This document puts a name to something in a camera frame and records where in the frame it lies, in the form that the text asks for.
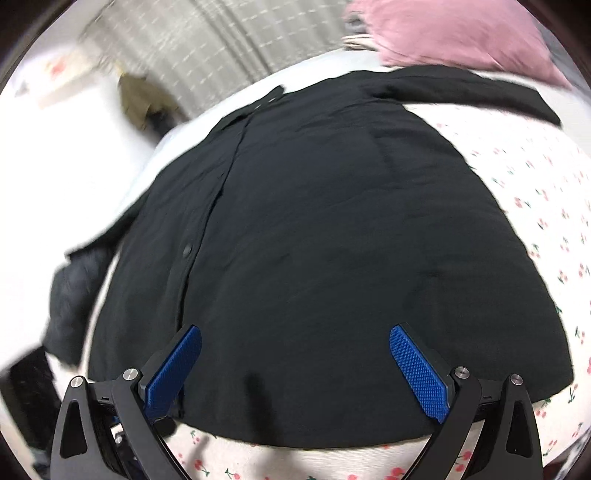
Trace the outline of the folded striped blanket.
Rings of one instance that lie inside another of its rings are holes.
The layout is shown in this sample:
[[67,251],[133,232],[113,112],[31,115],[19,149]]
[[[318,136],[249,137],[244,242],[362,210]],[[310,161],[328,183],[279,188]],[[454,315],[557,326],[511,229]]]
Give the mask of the folded striped blanket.
[[365,21],[356,13],[346,16],[346,35],[342,37],[342,47],[348,50],[369,50],[377,51],[379,46],[370,35],[369,28]]

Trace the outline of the cherry print bed sheet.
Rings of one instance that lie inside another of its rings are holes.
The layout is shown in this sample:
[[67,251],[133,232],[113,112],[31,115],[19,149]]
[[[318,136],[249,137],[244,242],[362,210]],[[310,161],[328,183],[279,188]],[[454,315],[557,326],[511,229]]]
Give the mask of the cherry print bed sheet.
[[[455,105],[414,112],[464,155],[491,190],[535,263],[562,320],[573,383],[540,401],[543,460],[575,453],[590,435],[590,111],[574,93],[539,85],[560,127]],[[417,439],[345,451],[246,445],[179,426],[168,447],[194,479],[399,479]]]

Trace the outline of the pink pillow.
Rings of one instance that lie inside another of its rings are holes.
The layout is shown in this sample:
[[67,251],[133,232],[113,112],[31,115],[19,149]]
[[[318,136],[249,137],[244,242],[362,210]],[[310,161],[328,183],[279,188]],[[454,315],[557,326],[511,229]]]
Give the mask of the pink pillow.
[[385,66],[498,71],[568,89],[532,15],[517,1],[351,1]]

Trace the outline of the grey patterned curtain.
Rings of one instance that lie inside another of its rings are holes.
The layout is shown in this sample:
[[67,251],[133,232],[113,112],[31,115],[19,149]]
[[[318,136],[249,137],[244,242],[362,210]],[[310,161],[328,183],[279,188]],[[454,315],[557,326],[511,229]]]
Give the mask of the grey patterned curtain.
[[197,117],[277,71],[339,48],[345,2],[117,0],[82,40],[105,66],[146,77]]

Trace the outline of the large black coat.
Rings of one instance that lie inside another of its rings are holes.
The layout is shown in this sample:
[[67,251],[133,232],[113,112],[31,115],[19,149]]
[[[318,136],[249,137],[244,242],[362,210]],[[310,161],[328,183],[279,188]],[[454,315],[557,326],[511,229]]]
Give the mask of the large black coat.
[[174,409],[224,438],[352,448],[433,425],[389,349],[409,324],[451,365],[539,401],[566,388],[566,335],[525,246],[411,103],[558,124],[533,89],[437,66],[355,72],[232,112],[54,278],[46,351],[112,380],[197,325]]

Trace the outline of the olive green hanging garment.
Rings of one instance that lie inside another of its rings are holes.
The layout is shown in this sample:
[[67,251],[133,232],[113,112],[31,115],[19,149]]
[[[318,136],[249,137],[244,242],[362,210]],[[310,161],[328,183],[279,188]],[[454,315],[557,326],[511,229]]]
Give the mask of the olive green hanging garment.
[[118,93],[127,120],[154,139],[162,139],[187,120],[176,99],[145,77],[123,74],[118,80]]

